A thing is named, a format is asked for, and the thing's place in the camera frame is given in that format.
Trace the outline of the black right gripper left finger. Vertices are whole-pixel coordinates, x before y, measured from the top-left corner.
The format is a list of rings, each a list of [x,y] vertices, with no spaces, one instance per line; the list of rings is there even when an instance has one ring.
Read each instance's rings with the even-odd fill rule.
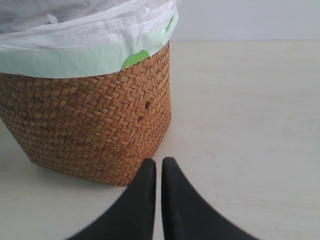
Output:
[[[70,240],[151,240],[156,206],[156,163],[144,159],[132,182],[100,217]]]

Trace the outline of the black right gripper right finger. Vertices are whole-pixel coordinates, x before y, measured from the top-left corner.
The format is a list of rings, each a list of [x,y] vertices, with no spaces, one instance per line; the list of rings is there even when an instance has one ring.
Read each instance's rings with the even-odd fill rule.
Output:
[[[177,161],[162,161],[161,215],[166,240],[255,240],[210,206]]]

